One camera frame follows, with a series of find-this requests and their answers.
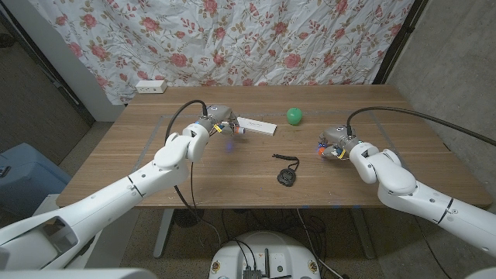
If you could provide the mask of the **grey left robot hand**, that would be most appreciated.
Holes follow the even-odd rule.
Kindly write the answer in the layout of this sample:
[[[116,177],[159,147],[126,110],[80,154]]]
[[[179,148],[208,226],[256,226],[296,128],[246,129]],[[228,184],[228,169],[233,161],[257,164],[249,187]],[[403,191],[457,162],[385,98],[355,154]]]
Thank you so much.
[[[203,126],[211,134],[221,133],[232,135],[234,133],[243,133],[239,127],[237,116],[232,109],[225,105],[210,105],[206,109],[207,115],[203,115],[197,121],[197,124]]]

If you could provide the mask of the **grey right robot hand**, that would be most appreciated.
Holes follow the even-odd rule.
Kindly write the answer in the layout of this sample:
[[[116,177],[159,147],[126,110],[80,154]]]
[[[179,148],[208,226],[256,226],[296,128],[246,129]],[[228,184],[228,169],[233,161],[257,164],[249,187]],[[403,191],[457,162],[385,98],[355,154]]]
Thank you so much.
[[[354,130],[349,136],[345,126],[333,126],[319,135],[318,154],[329,159],[348,160],[350,151],[358,143]]]

